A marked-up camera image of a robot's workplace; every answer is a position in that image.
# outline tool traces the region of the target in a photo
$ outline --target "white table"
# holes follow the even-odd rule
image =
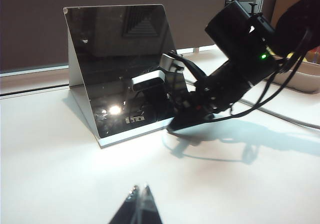
[[[188,55],[206,69],[205,56]],[[268,108],[295,96],[298,118],[319,124],[317,95],[281,95]],[[145,182],[166,224],[320,222],[318,131],[255,111],[100,149],[68,89],[0,105],[2,224],[106,224]]]

